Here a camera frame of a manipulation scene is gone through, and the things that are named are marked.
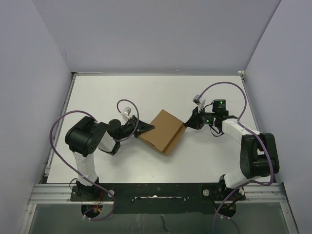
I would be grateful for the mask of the brown cardboard box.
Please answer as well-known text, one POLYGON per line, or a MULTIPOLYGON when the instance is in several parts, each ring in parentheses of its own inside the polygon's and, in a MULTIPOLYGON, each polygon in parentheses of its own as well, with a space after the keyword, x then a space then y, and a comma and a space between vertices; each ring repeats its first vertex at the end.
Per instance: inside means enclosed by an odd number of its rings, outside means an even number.
POLYGON ((186 126, 165 110, 161 110, 150 123, 155 128, 140 135, 140 139, 157 152, 169 156, 182 138, 186 126))

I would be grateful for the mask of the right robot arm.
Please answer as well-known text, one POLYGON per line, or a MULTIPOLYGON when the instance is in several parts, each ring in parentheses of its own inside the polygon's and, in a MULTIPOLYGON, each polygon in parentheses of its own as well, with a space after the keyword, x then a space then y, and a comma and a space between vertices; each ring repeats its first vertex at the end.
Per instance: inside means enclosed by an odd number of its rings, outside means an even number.
POLYGON ((231 136, 240 144, 239 167, 223 176, 224 183, 217 186, 217 195, 228 199, 234 194, 234 188, 260 177, 270 177, 280 170, 276 142, 273 134, 253 131, 238 121, 238 117, 229 115, 226 100, 215 99, 209 105, 211 112, 206 112, 205 100, 197 100, 186 127, 200 130, 206 124, 216 137, 223 134, 231 136))

